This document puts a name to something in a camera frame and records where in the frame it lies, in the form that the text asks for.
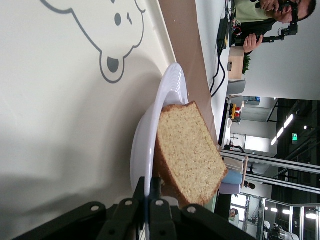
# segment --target bread crust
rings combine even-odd
[[[173,104],[173,105],[168,105],[166,107],[163,108],[162,112],[166,113],[166,112],[170,112],[172,110],[175,109],[181,109],[181,108],[186,108],[189,105],[195,105],[198,112],[200,113],[202,120],[203,120],[203,116],[196,104],[195,101],[192,101],[186,105],[178,105],[178,104]],[[219,180],[219,183],[215,186],[215,188],[211,188],[208,189],[208,191],[211,190],[211,193],[208,194],[210,197],[207,198],[205,196],[201,196],[201,198],[198,200],[198,202],[189,202],[187,200],[187,198],[184,196],[184,194],[181,192],[181,190],[178,188],[178,185],[175,181],[175,178],[173,177],[173,174],[167,164],[167,161],[165,159],[164,153],[162,151],[161,148],[161,144],[159,142],[159,137],[158,137],[158,133],[156,135],[156,141],[155,141],[155,151],[154,151],[154,163],[153,163],[153,173],[155,176],[160,176],[164,182],[165,182],[165,186],[162,186],[162,193],[164,195],[166,195],[166,193],[169,193],[171,195],[171,197],[175,197],[177,198],[177,200],[179,201],[179,205],[180,207],[184,207],[186,205],[189,204],[199,204],[199,205],[205,205],[207,204],[212,198],[213,196],[216,194],[216,192],[218,191],[220,185],[221,185],[221,181],[222,179],[227,175],[228,170],[227,168],[224,168],[224,172],[221,175],[221,178]]]

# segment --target exit sign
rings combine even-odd
[[[298,143],[298,134],[292,133],[292,144],[297,144],[297,143]]]

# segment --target fluorescent light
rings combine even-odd
[[[291,214],[290,210],[286,210],[286,209],[282,210],[282,213],[286,214],[286,215],[290,215]]]
[[[281,136],[281,134],[284,132],[284,130],[285,130],[284,127],[282,127],[280,129],[280,131],[278,132],[278,134],[276,135],[276,137],[279,138]]]
[[[275,137],[275,138],[272,140],[271,146],[273,146],[273,145],[276,143],[276,141],[277,141],[277,137]]]
[[[294,119],[294,115],[291,114],[290,117],[285,121],[284,128],[288,127],[288,125],[291,123],[291,121]]]
[[[307,213],[305,217],[307,219],[317,219],[317,215],[315,213]]]

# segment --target plate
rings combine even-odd
[[[156,135],[162,108],[188,104],[186,78],[178,63],[171,64],[161,80],[155,102],[141,118],[135,131],[130,162],[130,180],[135,191],[140,177],[145,177],[144,195],[150,194]]]

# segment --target bread slice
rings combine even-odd
[[[228,170],[196,102],[162,109],[153,172],[172,187],[180,206],[203,206],[218,191]]]

